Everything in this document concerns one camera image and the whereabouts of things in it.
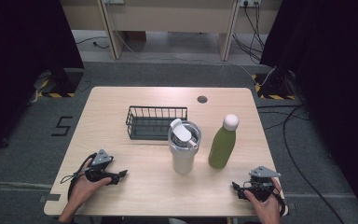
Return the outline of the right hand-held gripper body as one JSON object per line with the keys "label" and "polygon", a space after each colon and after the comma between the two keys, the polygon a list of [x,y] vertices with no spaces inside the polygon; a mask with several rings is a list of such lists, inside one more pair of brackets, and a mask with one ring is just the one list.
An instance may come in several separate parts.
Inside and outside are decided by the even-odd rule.
{"label": "right hand-held gripper body", "polygon": [[249,183],[250,187],[245,187],[243,190],[248,190],[254,194],[260,202],[265,202],[270,195],[273,195],[278,201],[282,198],[279,194],[273,192],[275,185],[272,181],[273,177],[281,177],[278,172],[272,171],[265,166],[258,166],[249,172],[251,177]]}

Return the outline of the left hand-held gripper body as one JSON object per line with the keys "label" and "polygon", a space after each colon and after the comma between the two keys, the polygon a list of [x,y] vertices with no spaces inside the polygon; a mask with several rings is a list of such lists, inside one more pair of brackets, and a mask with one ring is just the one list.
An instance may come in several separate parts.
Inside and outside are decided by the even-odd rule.
{"label": "left hand-held gripper body", "polygon": [[113,177],[112,173],[105,171],[105,168],[113,161],[113,156],[109,156],[102,148],[96,152],[88,168],[85,171],[86,178],[90,182],[97,182],[106,177]]}

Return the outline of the green bottle with white cap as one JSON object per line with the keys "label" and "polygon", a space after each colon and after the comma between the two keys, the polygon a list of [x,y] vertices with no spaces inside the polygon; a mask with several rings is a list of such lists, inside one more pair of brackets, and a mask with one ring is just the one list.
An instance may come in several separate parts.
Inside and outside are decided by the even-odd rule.
{"label": "green bottle with white cap", "polygon": [[236,131],[240,124],[239,118],[234,114],[228,114],[223,120],[222,127],[217,131],[213,138],[209,164],[214,169],[223,169],[235,147]]}

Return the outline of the black wire basket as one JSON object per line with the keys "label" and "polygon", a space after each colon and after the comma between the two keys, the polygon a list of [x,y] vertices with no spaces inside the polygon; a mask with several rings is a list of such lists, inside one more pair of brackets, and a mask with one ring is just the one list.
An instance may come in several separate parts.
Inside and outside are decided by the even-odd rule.
{"label": "black wire basket", "polygon": [[178,106],[131,105],[126,125],[131,140],[163,140],[175,119],[187,120],[187,108]]}

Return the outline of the white tumbler with lid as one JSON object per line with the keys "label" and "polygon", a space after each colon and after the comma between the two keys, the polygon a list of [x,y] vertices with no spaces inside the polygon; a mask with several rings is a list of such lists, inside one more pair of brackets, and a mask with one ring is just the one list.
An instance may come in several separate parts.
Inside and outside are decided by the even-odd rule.
{"label": "white tumbler with lid", "polygon": [[191,121],[175,119],[168,130],[172,168],[179,175],[187,175],[193,169],[195,155],[201,140],[200,128]]}

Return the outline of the person's right hand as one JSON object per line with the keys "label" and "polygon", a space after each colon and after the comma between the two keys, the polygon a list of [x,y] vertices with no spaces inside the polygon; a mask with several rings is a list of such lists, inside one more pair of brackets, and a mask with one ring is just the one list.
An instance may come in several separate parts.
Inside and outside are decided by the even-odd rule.
{"label": "person's right hand", "polygon": [[273,178],[272,181],[274,190],[264,202],[258,201],[254,194],[249,190],[243,192],[253,205],[254,213],[258,216],[261,224],[282,224],[280,215],[281,205],[276,198],[276,195],[280,194],[282,187],[275,178]]}

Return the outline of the person's left hand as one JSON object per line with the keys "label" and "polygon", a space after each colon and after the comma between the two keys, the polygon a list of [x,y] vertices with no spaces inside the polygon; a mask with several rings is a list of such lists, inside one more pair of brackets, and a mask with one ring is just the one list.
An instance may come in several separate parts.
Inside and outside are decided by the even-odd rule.
{"label": "person's left hand", "polygon": [[106,177],[99,181],[91,182],[86,178],[84,171],[81,171],[73,186],[66,208],[74,213],[97,189],[106,186],[110,181],[111,178]]}

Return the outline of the stand base with striped tape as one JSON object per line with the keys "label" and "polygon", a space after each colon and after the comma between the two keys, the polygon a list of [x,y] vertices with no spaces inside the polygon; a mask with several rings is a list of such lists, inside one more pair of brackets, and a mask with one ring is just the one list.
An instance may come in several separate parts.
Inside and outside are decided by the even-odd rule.
{"label": "stand base with striped tape", "polygon": [[272,100],[295,100],[293,90],[284,78],[278,80],[272,74],[252,75],[255,92],[259,98]]}
{"label": "stand base with striped tape", "polygon": [[64,72],[66,77],[63,82],[57,81],[50,71],[43,72],[34,84],[35,95],[48,98],[73,97],[83,77],[84,70],[81,68],[65,68]]}

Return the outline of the black curtain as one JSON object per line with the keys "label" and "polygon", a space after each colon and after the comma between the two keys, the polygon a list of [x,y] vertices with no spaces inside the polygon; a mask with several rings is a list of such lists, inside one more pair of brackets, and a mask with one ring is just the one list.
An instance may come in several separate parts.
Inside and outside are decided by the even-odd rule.
{"label": "black curtain", "polygon": [[295,73],[358,199],[358,0],[282,0],[261,62]]}
{"label": "black curtain", "polygon": [[43,72],[82,66],[60,0],[0,0],[0,140]]}

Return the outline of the brown box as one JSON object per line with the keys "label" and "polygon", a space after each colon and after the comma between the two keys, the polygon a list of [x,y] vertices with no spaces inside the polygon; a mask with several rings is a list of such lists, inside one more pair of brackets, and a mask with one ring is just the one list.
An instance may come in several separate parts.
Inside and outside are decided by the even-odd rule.
{"label": "brown box", "polygon": [[126,36],[129,41],[136,41],[136,42],[146,41],[145,31],[127,31]]}

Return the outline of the beige background desk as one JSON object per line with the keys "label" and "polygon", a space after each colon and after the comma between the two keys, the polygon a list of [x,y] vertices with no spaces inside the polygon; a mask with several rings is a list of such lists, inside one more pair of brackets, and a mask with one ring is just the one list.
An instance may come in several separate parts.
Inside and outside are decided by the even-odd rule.
{"label": "beige background desk", "polygon": [[127,31],[216,34],[220,59],[228,59],[231,37],[270,32],[282,0],[240,7],[240,0],[59,0],[73,30],[104,30],[112,58],[120,58]]}

